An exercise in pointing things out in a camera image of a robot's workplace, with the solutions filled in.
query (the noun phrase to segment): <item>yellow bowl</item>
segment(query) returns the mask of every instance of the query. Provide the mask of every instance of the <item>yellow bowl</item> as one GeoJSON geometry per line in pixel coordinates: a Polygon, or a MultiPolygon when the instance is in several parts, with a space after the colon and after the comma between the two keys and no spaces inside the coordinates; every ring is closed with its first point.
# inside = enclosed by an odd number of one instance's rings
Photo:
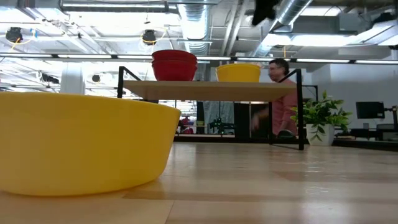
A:
{"type": "Polygon", "coordinates": [[[0,93],[0,190],[86,195],[163,173],[180,111],[133,100],[0,93]]]}
{"type": "Polygon", "coordinates": [[[234,63],[216,69],[219,82],[259,82],[261,69],[257,65],[234,63]]]}

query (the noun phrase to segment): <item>shelf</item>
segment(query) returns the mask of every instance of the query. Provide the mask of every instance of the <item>shelf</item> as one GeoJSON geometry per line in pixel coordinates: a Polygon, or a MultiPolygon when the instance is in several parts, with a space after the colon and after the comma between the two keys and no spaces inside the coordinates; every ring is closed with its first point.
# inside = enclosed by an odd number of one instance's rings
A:
{"type": "Polygon", "coordinates": [[[274,101],[296,90],[285,83],[124,81],[146,100],[274,101]]]}

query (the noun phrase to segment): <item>red bowl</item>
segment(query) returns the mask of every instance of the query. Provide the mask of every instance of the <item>red bowl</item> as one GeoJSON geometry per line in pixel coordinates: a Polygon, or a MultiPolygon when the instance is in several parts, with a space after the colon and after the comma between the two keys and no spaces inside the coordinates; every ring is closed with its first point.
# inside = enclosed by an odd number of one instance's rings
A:
{"type": "Polygon", "coordinates": [[[158,81],[192,81],[197,70],[196,64],[183,60],[161,60],[152,62],[158,81]]]}
{"type": "Polygon", "coordinates": [[[158,50],[152,54],[155,61],[161,60],[183,60],[186,62],[197,63],[197,57],[189,52],[182,50],[158,50]]]}

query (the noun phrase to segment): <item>green leaves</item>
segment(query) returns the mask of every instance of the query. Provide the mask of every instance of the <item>green leaves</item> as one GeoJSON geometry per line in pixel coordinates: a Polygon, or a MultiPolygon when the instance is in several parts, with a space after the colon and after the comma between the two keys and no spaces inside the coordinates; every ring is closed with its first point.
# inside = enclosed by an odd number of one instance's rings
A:
{"type": "MultiPolygon", "coordinates": [[[[344,100],[332,100],[328,98],[326,91],[322,93],[323,99],[321,101],[308,101],[303,106],[303,119],[304,124],[312,124],[312,128],[317,128],[314,139],[319,139],[319,134],[325,134],[322,128],[325,124],[332,124],[341,127],[346,131],[349,124],[348,116],[351,112],[345,112],[341,105],[344,100]]],[[[296,115],[291,116],[291,119],[298,121],[297,107],[292,108],[296,115]]]]}
{"type": "Polygon", "coordinates": [[[328,96],[328,93],[326,92],[326,90],[325,91],[323,91],[323,93],[322,93],[322,97],[323,97],[323,99],[326,99],[326,97],[328,96]]]}
{"type": "Polygon", "coordinates": [[[318,125],[318,131],[319,131],[321,134],[325,134],[325,130],[324,130],[320,125],[318,125]]]}

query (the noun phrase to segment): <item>hair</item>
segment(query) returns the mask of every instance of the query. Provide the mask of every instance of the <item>hair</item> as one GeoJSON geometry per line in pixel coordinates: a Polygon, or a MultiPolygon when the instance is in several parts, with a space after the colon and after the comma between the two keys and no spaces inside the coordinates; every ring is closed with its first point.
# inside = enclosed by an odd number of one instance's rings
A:
{"type": "Polygon", "coordinates": [[[282,67],[285,69],[285,75],[289,74],[289,63],[283,58],[277,58],[273,59],[272,61],[269,62],[269,64],[276,64],[279,67],[282,67]]]}

